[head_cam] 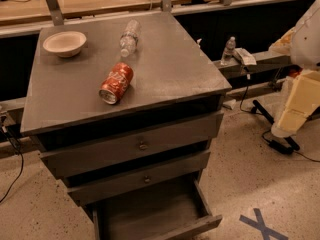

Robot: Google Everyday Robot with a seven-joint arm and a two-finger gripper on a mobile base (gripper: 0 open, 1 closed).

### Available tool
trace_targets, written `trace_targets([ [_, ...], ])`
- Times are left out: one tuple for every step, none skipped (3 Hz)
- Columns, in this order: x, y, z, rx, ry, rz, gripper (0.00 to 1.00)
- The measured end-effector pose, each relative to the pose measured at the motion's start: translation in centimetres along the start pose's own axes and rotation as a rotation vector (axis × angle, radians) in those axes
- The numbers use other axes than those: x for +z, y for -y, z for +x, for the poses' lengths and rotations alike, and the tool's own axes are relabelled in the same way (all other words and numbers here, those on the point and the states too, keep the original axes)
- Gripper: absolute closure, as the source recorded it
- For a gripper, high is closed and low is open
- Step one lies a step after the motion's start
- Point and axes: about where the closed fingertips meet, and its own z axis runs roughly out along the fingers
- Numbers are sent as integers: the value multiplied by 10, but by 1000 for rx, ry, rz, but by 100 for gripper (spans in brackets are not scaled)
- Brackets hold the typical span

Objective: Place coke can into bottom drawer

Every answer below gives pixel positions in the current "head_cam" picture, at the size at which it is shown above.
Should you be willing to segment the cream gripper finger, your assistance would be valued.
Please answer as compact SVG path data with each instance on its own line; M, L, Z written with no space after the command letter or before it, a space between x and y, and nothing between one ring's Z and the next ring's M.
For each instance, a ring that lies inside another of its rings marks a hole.
M288 76L282 86L271 133L280 138L295 135L319 106L319 71L303 70L296 77Z

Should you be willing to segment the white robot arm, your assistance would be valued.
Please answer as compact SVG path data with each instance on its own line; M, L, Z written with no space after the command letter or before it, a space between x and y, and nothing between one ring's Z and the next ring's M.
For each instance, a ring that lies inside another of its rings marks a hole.
M271 127L274 136L289 137L320 107L320 0L269 50L288 55L291 63L302 69L297 76L286 78Z

